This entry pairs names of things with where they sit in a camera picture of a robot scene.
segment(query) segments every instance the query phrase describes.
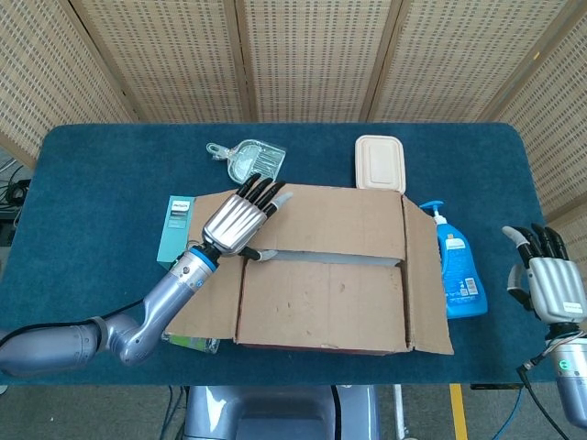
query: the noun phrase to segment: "robotic arm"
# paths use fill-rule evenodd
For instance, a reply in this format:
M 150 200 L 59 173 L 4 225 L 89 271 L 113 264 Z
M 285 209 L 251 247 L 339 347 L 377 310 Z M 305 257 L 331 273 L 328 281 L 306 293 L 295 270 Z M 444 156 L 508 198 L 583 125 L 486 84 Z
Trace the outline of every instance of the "robotic arm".
M 96 353 L 109 350 L 125 365 L 136 365 L 154 351 L 161 333 L 218 267 L 220 257 L 243 255 L 268 259 L 247 243 L 292 196 L 273 198 L 284 182 L 265 179 L 253 188 L 254 174 L 218 208 L 202 231 L 203 243 L 186 250 L 172 269 L 143 299 L 139 325 L 124 313 L 110 313 L 75 324 L 41 324 L 12 333 L 0 332 L 0 370 L 17 377 L 78 369 Z
M 569 421 L 587 429 L 587 336 L 578 324 L 587 318 L 587 297 L 577 265 L 569 261 L 562 237 L 549 227 L 532 225 L 536 235 L 523 227 L 505 226 L 502 230 L 522 258 L 508 278 L 508 292 L 524 308 L 548 325 L 546 348 L 517 371 L 531 391 L 526 372 L 549 357 L 557 372 L 557 386 Z M 526 273 L 530 293 L 522 289 Z M 548 420 L 555 426 L 549 416 Z

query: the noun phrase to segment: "blue bottle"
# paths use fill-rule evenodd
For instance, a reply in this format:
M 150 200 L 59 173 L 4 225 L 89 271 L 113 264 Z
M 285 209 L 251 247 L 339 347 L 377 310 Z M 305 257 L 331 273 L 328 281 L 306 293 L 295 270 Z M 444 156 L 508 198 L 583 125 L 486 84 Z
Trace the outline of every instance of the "blue bottle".
M 420 205 L 432 209 L 437 222 L 438 246 L 442 257 L 442 281 L 447 295 L 447 317 L 467 318 L 487 313 L 487 296 L 481 284 L 467 238 L 438 213 L 444 202 Z

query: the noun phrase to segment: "perforated panel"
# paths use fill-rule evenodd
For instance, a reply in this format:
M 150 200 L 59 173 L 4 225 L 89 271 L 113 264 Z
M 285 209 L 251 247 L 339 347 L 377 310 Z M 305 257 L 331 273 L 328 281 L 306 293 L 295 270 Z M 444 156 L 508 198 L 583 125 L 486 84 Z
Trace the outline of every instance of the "perforated panel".
M 355 121 L 391 0 L 247 0 L 260 121 Z
M 0 60 L 0 134 L 27 163 L 57 125 L 134 119 L 57 1 L 0 3 Z
M 242 120 L 221 0 L 75 0 L 73 5 L 148 120 Z
M 474 121 L 564 0 L 414 0 L 374 120 Z
M 587 193 L 587 16 L 499 119 L 520 132 L 547 215 Z
M 569 258 L 579 265 L 583 284 L 587 287 L 587 212 L 557 230 L 565 240 Z

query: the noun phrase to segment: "open cardboard box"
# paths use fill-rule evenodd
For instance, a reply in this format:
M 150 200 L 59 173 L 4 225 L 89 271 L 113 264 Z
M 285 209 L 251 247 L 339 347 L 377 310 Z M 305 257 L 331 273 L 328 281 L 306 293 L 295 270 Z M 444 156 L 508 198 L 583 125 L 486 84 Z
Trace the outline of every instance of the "open cardboard box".
M 167 334 L 349 353 L 453 353 L 430 216 L 393 191 L 286 189 L 293 198 L 249 243 L 278 256 L 222 258 Z M 195 199 L 190 240 L 231 193 Z

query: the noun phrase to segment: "blue table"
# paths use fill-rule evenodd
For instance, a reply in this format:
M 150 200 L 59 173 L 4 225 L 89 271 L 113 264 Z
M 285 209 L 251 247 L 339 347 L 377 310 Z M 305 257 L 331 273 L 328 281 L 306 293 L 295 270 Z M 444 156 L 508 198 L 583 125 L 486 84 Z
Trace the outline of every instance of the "blue table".
M 452 321 L 455 356 L 385 357 L 264 350 L 223 342 L 216 355 L 161 343 L 137 368 L 103 354 L 89 368 L 26 380 L 94 384 L 331 384 L 516 381 L 542 348 L 544 326 L 506 291 L 517 262 L 503 225 L 541 222 L 520 137 L 503 124 L 215 124 L 60 126 L 45 138 L 0 285 L 0 326 L 77 321 L 145 295 L 170 194 L 236 185 L 209 141 L 246 138 L 288 148 L 288 182 L 354 186 L 354 142 L 393 135 L 404 144 L 406 194 L 443 199 L 443 215 L 469 238 L 489 298 L 484 316 Z M 135 311 L 140 317 L 140 310 Z M 548 380 L 548 367 L 533 371 Z M 2 377 L 3 383 L 12 379 Z

